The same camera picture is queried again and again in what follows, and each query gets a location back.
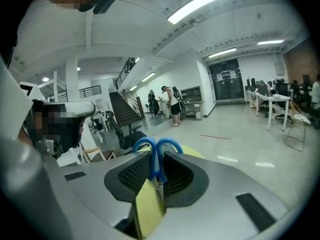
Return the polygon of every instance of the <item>scissors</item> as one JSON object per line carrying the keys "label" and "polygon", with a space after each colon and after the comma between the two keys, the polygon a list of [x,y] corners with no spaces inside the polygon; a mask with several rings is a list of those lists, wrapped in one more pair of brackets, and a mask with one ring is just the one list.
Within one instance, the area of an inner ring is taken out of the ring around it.
{"label": "scissors", "polygon": [[[166,183],[168,179],[164,171],[164,152],[162,146],[164,144],[171,144],[175,147],[178,153],[183,153],[183,150],[178,142],[172,138],[162,138],[158,141],[158,143],[156,143],[153,138],[143,137],[135,143],[132,153],[137,152],[142,143],[148,143],[151,145],[150,175],[148,176],[148,180],[153,183],[155,190],[157,190],[160,194],[161,200],[164,201],[164,183]],[[156,170],[156,154],[158,158],[159,170]]]}

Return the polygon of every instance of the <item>black shorts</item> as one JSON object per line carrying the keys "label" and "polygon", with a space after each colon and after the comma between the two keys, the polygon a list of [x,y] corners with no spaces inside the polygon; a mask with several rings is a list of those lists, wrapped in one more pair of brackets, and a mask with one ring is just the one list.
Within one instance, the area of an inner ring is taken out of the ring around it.
{"label": "black shorts", "polygon": [[172,115],[178,115],[180,111],[181,111],[181,108],[180,108],[179,102],[171,106]]}

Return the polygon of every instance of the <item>staircase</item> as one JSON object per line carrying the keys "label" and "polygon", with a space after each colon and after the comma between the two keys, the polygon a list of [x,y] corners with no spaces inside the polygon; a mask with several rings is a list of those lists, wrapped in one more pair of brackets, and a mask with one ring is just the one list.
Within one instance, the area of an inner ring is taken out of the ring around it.
{"label": "staircase", "polygon": [[118,125],[127,126],[142,120],[142,118],[129,106],[117,91],[110,92],[110,100]]}

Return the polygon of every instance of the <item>blue scissor handle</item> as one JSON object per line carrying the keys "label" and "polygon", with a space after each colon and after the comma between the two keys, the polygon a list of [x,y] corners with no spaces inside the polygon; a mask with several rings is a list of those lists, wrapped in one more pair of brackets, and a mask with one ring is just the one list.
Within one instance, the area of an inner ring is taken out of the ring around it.
{"label": "blue scissor handle", "polygon": [[164,183],[168,181],[167,177],[165,175],[165,172],[164,172],[164,156],[162,154],[162,148],[161,148],[161,146],[165,143],[169,143],[172,146],[174,146],[176,148],[176,150],[178,151],[178,153],[183,153],[181,146],[178,144],[178,142],[176,142],[172,138],[162,138],[156,144],[156,152],[158,154],[158,162],[159,162],[159,171],[157,173],[157,176]]}
{"label": "blue scissor handle", "polygon": [[142,143],[148,143],[151,145],[151,160],[150,160],[150,175],[148,177],[149,181],[152,181],[157,173],[156,173],[156,168],[155,168],[155,163],[156,163],[156,152],[157,152],[157,143],[153,138],[149,137],[143,137],[139,139],[133,146],[132,153],[135,153],[138,151],[138,148]]}

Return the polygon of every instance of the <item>glass door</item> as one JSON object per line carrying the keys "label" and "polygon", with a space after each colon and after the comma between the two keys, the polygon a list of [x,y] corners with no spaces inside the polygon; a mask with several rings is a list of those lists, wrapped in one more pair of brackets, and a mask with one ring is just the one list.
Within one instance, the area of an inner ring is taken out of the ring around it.
{"label": "glass door", "polygon": [[244,98],[244,86],[237,59],[209,66],[217,100]]}

